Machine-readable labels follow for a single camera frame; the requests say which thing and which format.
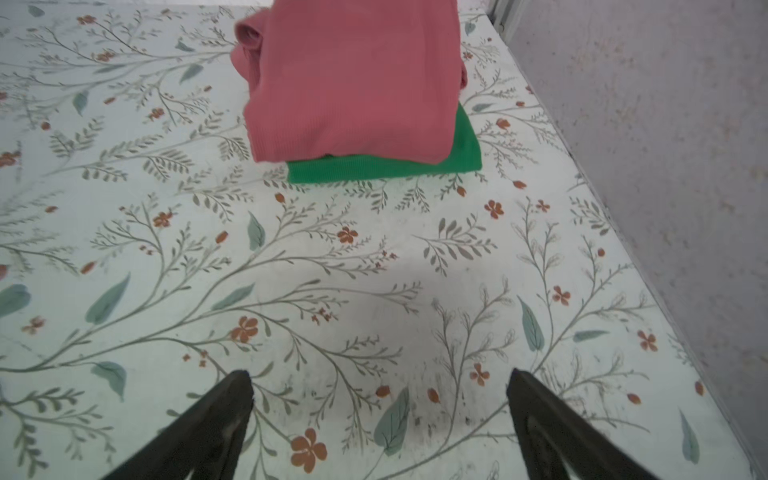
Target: ribbed fabric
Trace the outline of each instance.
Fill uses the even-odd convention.
[[[235,34],[256,161],[449,155],[466,79],[456,0],[276,0]]]
[[[439,164],[418,164],[369,155],[326,157],[288,162],[288,181],[294,184],[324,184],[426,174],[460,174],[481,168],[480,144],[464,108],[459,105],[451,154]]]

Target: green cloth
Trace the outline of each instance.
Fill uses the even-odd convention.
[[[376,178],[414,177],[426,174],[460,174],[482,168],[480,144],[464,108],[456,111],[456,129],[451,154],[436,165],[392,160],[371,155],[323,157],[288,162],[288,181],[292,184],[324,184]]]

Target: pink sweater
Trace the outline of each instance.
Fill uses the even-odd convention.
[[[276,0],[235,35],[256,161],[449,155],[466,84],[456,0]]]

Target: green leaf print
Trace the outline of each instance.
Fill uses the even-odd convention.
[[[91,373],[107,380],[109,388],[120,396],[120,401],[124,400],[125,382],[127,373],[125,369],[115,362],[99,362],[93,366]]]
[[[184,42],[181,41],[181,38],[179,38],[179,42],[176,43],[176,48],[181,51],[194,51],[194,48],[188,46]]]
[[[680,419],[683,422],[683,457],[696,465],[699,462],[699,441],[696,440],[696,434],[682,410],[680,410]]]
[[[112,310],[118,305],[120,299],[123,298],[123,293],[125,293],[125,288],[128,286],[128,280],[130,279],[131,274],[129,273],[125,280],[104,292],[86,312],[85,321],[94,325],[100,325],[107,321],[107,318],[112,314]]]
[[[124,66],[125,65],[108,65],[107,67],[99,68],[94,73],[107,73],[108,71],[117,70],[118,68],[123,68]]]
[[[21,284],[11,285],[0,292],[0,317],[10,315],[29,305],[31,295]]]
[[[523,306],[523,332],[525,332],[525,339],[528,341],[528,348],[532,352],[541,350],[544,348],[544,333],[541,332],[541,327],[536,321],[536,315],[533,314],[533,310],[528,306],[522,298],[518,296],[520,304]]]
[[[269,374],[270,374],[270,372],[272,371],[272,367],[273,367],[274,365],[275,365],[275,362],[270,362],[270,364],[269,364],[269,365],[267,365],[267,366],[266,366],[266,368],[265,368],[264,370],[262,370],[262,371],[261,371],[261,373],[259,373],[258,375],[254,375],[254,376],[253,376],[253,377],[251,377],[251,378],[260,379],[260,378],[261,378],[261,377],[263,377],[263,376],[267,376],[267,375],[269,375]]]
[[[76,94],[72,99],[72,104],[74,105],[74,109],[77,110],[78,114],[82,117],[83,110],[85,110],[85,107],[88,105],[88,90]]]
[[[264,233],[264,227],[261,226],[258,220],[250,214],[250,222],[248,223],[248,238],[250,238],[250,249],[256,251],[264,246],[264,240],[266,239],[266,233]]]
[[[574,333],[574,342],[584,342],[585,340],[596,339],[599,336],[603,336],[607,333],[605,330],[583,330],[581,332]]]
[[[28,10],[29,14],[36,18],[45,15],[45,11],[43,11],[41,8],[35,7],[34,5],[29,5]]]
[[[199,74],[202,71],[203,71],[203,65],[198,65],[198,64],[190,65],[187,71],[185,71],[184,74],[181,75],[179,84],[185,80],[189,80],[190,78],[194,77],[195,75]]]
[[[493,104],[477,104],[474,107],[472,107],[472,111],[474,111],[475,113],[479,113],[485,110],[486,108],[492,107],[492,106]]]
[[[251,283],[250,286],[244,286],[242,288],[239,288],[235,290],[234,292],[227,295],[227,297],[224,300],[221,300],[220,302],[214,304],[210,309],[211,310],[223,310],[227,308],[228,306],[234,305],[237,302],[240,302],[245,297],[249,296],[251,291],[253,291],[253,286],[256,285],[255,283]]]
[[[384,412],[373,431],[373,441],[384,447],[384,453],[392,456],[400,451],[408,430],[408,414],[411,411],[410,395],[406,386],[397,400]]]

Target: floral tablecloth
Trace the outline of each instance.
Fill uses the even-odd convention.
[[[3,478],[97,478],[233,369],[238,478],[523,478],[513,367],[662,478],[752,475],[484,15],[482,171],[298,187],[250,159],[251,12],[0,9]]]

